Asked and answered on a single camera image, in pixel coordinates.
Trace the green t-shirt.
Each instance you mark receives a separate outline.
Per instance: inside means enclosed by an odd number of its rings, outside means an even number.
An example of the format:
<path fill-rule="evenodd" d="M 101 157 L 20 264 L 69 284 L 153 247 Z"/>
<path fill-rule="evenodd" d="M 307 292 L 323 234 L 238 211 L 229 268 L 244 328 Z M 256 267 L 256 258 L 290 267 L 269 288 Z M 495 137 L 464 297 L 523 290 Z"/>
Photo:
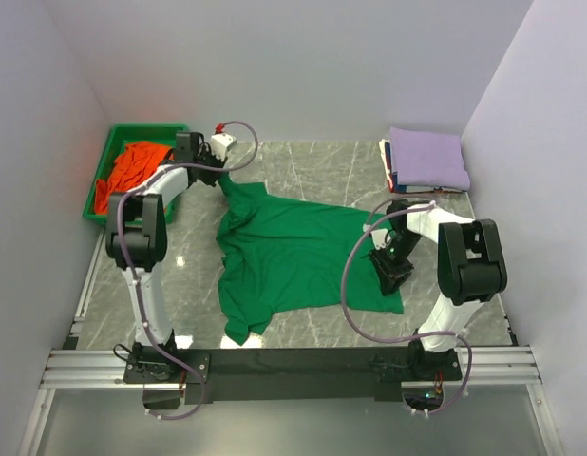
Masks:
<path fill-rule="evenodd" d="M 228 206 L 216 235 L 223 264 L 218 298 L 225 333 L 238 345 L 264 333 L 276 313 L 339 304 L 343 276 L 350 308 L 403 313 L 399 293 L 381 293 L 369 259 L 372 241 L 355 245 L 376 216 L 273 196 L 261 182 L 236 183 L 227 175 L 218 185 Z"/>

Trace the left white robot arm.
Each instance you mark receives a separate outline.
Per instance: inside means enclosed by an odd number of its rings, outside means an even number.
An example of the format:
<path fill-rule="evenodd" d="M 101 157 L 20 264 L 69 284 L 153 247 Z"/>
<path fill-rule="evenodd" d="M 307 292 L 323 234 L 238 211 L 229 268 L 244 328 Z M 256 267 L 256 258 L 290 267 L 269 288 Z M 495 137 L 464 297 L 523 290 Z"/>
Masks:
<path fill-rule="evenodd" d="M 187 375 L 166 312 L 161 269 L 168 249 L 166 209 L 200 181 L 215 185 L 224 173 L 237 138 L 219 125 L 205 139 L 198 132 L 179 131 L 173 146 L 161 145 L 143 179 L 114 190 L 106 201 L 105 250 L 120 269 L 135 318 L 135 339 L 126 352 L 125 380 L 151 383 Z"/>

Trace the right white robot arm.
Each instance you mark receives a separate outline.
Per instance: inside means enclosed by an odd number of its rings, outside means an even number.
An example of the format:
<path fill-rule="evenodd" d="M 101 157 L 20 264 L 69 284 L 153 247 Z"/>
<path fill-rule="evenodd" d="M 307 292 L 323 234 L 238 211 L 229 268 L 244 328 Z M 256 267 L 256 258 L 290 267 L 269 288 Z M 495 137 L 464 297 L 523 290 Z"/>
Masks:
<path fill-rule="evenodd" d="M 440 293 L 426 321 L 416 332 L 422 337 L 408 343 L 407 370 L 427 379 L 454 362 L 456 337 L 480 307 L 504 290 L 507 272 L 497 224 L 492 219 L 457 216 L 435 202 L 394 201 L 387 213 L 390 227 L 368 224 L 373 249 L 370 260 L 381 293 L 392 295 L 411 277 L 408 257 L 426 238 L 437 246 L 437 285 Z"/>

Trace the stack of folded shirts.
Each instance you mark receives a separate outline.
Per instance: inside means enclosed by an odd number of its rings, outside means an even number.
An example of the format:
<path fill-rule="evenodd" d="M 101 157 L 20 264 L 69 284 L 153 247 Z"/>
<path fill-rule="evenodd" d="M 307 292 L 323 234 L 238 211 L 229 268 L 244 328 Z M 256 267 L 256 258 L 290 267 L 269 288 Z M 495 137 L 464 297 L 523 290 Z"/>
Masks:
<path fill-rule="evenodd" d="M 390 150 L 390 142 L 382 139 L 379 143 L 379 149 L 381 154 L 381 159 L 384 165 L 386 179 L 388 183 L 388 189 L 391 193 L 397 193 L 397 177 L 396 177 L 396 170 L 393 165 L 393 161 L 391 158 L 391 150 Z"/>

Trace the green plastic bin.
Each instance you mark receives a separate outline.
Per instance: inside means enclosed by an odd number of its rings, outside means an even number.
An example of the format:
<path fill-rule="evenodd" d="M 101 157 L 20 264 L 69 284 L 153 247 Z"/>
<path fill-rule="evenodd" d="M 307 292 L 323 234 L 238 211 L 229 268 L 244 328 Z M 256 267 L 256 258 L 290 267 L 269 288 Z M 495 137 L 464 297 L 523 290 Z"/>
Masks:
<path fill-rule="evenodd" d="M 184 124 L 116 124 L 108 134 L 104 152 L 100 158 L 94 181 L 89 190 L 83 217 L 105 226 L 106 217 L 94 212 L 95 182 L 97 179 L 105 179 L 112 170 L 112 162 L 124 152 L 127 143 L 147 141 L 152 143 L 175 146 L 176 133 L 187 130 Z"/>

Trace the orange t-shirt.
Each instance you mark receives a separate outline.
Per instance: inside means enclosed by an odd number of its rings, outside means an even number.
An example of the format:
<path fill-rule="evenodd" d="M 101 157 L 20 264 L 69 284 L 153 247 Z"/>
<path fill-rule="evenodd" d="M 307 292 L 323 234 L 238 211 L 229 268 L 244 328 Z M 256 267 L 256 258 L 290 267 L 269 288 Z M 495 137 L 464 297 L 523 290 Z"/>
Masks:
<path fill-rule="evenodd" d="M 130 142 L 113 162 L 105 179 L 95 182 L 94 212 L 107 214 L 108 199 L 113 193 L 125 193 L 141 185 L 169 155 L 171 146 L 155 142 Z"/>

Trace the black base beam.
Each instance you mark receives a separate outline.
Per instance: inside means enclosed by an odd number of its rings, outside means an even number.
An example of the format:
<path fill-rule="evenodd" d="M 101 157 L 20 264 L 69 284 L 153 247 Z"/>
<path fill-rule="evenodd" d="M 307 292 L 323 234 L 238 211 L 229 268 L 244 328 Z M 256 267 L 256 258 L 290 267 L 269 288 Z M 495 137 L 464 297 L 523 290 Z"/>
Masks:
<path fill-rule="evenodd" d="M 372 398 L 399 402 L 405 383 L 463 379 L 457 353 L 425 354 L 411 347 L 306 349 L 180 349 L 187 372 L 155 350 L 134 350 L 127 385 L 173 384 L 184 402 Z"/>

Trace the folded purple t-shirt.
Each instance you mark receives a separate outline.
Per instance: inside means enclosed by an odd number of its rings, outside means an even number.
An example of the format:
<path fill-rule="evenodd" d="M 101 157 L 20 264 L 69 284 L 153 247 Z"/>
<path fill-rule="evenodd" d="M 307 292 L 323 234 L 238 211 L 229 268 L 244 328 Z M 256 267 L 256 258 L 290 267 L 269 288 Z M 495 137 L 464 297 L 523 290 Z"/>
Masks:
<path fill-rule="evenodd" d="M 459 136 L 396 127 L 389 130 L 389 136 L 398 185 L 463 192 L 470 189 Z"/>

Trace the aluminium rail frame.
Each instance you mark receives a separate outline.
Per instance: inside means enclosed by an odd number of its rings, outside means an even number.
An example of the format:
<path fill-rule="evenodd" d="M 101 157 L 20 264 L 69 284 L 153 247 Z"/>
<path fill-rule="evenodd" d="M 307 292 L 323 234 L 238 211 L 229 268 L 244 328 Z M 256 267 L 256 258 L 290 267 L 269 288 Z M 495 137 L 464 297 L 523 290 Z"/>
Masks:
<path fill-rule="evenodd" d="M 217 224 L 177 221 L 161 281 L 177 344 L 211 355 L 376 352 L 429 315 L 438 295 L 436 248 L 421 242 L 401 314 L 353 311 L 338 304 L 277 313 L 243 345 L 229 339 L 218 303 L 223 266 Z M 563 446 L 531 349 L 514 345 L 499 298 L 482 306 L 465 331 L 462 397 L 445 384 L 450 406 L 435 415 L 362 392 L 351 398 L 216 401 L 157 419 L 144 410 L 144 386 L 128 385 L 117 343 L 134 337 L 132 305 L 120 270 L 98 245 L 75 322 L 77 346 L 49 354 L 42 401 L 31 418 L 26 454 L 46 455 L 560 455 Z"/>

